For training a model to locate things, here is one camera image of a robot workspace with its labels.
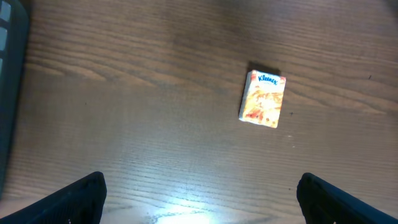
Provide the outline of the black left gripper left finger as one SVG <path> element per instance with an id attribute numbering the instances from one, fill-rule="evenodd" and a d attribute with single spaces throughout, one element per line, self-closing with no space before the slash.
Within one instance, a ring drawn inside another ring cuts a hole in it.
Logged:
<path id="1" fill-rule="evenodd" d="M 99 224 L 106 194 L 104 175 L 96 171 L 1 218 L 1 224 Z"/>

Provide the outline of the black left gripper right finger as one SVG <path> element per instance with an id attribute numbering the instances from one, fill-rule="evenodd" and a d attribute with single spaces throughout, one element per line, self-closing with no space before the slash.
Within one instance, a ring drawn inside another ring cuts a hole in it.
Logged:
<path id="1" fill-rule="evenodd" d="M 298 183 L 297 200 L 306 224 L 397 224 L 396 218 L 308 172 Z"/>

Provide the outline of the orange snack packet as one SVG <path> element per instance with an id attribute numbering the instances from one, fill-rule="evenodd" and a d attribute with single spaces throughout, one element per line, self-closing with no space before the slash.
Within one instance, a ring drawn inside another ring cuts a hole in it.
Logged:
<path id="1" fill-rule="evenodd" d="M 239 119 L 277 128 L 282 108 L 286 78 L 251 70 L 246 77 Z"/>

